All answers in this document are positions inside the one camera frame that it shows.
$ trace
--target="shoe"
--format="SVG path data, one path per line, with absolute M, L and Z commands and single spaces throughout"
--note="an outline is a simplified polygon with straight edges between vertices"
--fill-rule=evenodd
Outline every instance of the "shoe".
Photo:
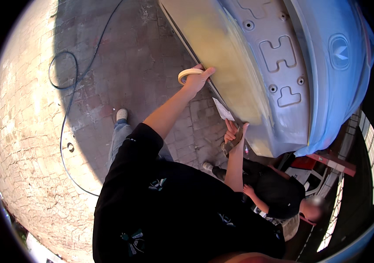
M 117 117 L 116 117 L 117 121 L 119 121 L 121 119 L 127 120 L 127 117 L 128 117 L 128 112 L 125 108 L 121 108 L 121 109 L 118 110 Z
M 204 162 L 204 163 L 203 163 L 203 168 L 205 168 L 206 171 L 210 171 L 210 172 L 212 172 L 213 165 L 211 165 L 210 162 Z

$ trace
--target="printed shirt graphic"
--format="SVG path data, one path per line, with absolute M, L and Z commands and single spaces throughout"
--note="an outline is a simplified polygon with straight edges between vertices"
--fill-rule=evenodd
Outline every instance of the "printed shirt graphic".
M 128 255 L 130 257 L 137 254 L 137 252 L 144 252 L 144 240 L 141 239 L 143 237 L 143 233 L 141 229 L 138 229 L 134 234 L 131 236 L 127 235 L 126 233 L 121 233 L 121 238 L 127 241 L 128 245 Z

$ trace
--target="floor drain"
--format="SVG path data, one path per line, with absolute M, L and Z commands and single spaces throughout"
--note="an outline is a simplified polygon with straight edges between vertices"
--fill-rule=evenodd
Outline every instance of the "floor drain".
M 75 147 L 73 146 L 72 143 L 67 144 L 67 149 L 69 149 L 69 152 L 74 152 L 75 151 Z

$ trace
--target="brick pavement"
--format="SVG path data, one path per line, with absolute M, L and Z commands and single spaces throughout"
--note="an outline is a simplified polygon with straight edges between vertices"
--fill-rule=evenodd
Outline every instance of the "brick pavement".
M 43 245 L 68 262 L 92 261 L 96 198 L 67 178 L 58 148 L 70 90 L 53 89 L 48 65 L 74 52 L 80 71 L 89 64 L 115 7 L 111 0 L 34 1 L 16 25 L 0 58 L 0 192 L 7 209 Z M 65 127 L 64 157 L 74 179 L 99 193 L 115 110 L 129 110 L 137 125 L 181 87 L 178 73 L 193 66 L 154 0 L 124 0 L 110 21 L 91 70 L 80 82 Z M 55 84 L 70 85 L 68 57 L 52 67 Z M 165 142 L 178 162 L 199 168 L 226 165 L 225 133 L 207 87 L 189 103 Z

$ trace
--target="person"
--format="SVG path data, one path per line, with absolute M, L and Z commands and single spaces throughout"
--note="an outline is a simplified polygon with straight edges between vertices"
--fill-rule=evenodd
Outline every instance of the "person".
M 201 64 L 194 68 L 204 70 Z M 118 111 L 110 169 L 94 213 L 95 262 L 282 258 L 282 233 L 242 202 L 244 136 L 230 151 L 225 184 L 172 162 L 162 150 L 179 114 L 215 71 L 189 75 L 180 91 L 134 130 L 127 111 Z
M 226 119 L 228 131 L 225 143 L 235 139 L 235 125 Z M 211 171 L 218 179 L 226 181 L 226 170 L 204 162 L 203 167 Z M 294 177 L 276 169 L 272 165 L 265 166 L 259 162 L 243 159 L 242 162 L 243 192 L 268 217 L 289 219 L 302 213 L 310 221 L 320 219 L 322 209 L 305 198 L 305 188 Z

